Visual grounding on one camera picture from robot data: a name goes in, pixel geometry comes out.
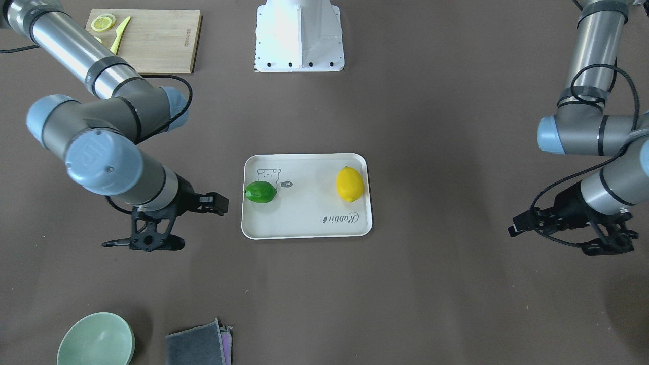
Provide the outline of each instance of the wooden cutting board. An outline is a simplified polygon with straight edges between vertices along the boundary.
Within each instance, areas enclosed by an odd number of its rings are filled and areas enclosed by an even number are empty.
[[[101,14],[113,14],[115,25],[95,32],[91,22]],[[115,40],[117,26],[130,16],[117,55],[139,73],[192,73],[201,31],[200,10],[92,9],[86,30],[106,48]]]

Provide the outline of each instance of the lemon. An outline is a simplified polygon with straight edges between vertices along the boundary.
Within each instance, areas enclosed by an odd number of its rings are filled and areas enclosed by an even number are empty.
[[[268,203],[277,194],[277,189],[267,181],[255,181],[246,186],[245,197],[255,203]]]
[[[336,190],[344,200],[355,201],[363,195],[365,190],[363,177],[356,169],[345,166],[336,177]]]
[[[113,14],[101,14],[90,23],[90,27],[95,32],[105,32],[115,25],[115,16]]]

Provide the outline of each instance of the folded towel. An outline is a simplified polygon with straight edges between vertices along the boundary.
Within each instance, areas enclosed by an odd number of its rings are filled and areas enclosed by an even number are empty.
[[[232,327],[218,320],[166,336],[167,365],[230,365]]]

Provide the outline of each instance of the yellow lemon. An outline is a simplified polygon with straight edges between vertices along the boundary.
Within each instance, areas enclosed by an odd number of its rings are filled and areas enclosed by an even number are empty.
[[[113,25],[115,25],[115,16],[113,14],[101,14],[90,23],[90,27],[95,32],[105,32],[111,29]]]
[[[355,201],[363,195],[365,187],[363,177],[356,169],[345,166],[336,177],[336,190],[338,195],[349,202]]]

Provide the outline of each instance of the blue joint cap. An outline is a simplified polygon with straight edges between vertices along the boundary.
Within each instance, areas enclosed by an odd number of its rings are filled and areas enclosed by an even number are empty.
[[[566,154],[563,145],[561,144],[561,139],[559,138],[557,122],[554,119],[554,116],[544,117],[541,119],[536,139],[541,151],[558,153],[560,155]]]
[[[649,141],[645,141],[640,148],[640,165],[643,167],[644,174],[649,176]]]
[[[144,159],[126,137],[93,129],[80,135],[67,149],[67,174],[87,190],[118,195],[140,180]]]
[[[169,99],[169,117],[172,118],[176,114],[178,114],[187,104],[187,100],[185,99],[185,96],[182,95],[181,92],[178,91],[178,89],[173,88],[171,86],[163,86],[162,89],[164,92],[167,94],[167,99]],[[176,129],[180,128],[185,123],[187,123],[187,119],[190,117],[190,112],[189,110],[186,110],[185,113],[182,113],[181,116],[178,117],[175,121],[173,121],[172,124],[169,125],[165,133]]]
[[[35,102],[27,112],[27,128],[32,133],[34,138],[41,143],[43,147],[43,128],[45,128],[45,123],[49,115],[52,114],[54,109],[58,108],[59,105],[67,103],[68,101],[78,101],[72,99],[67,95],[50,95],[41,98]]]

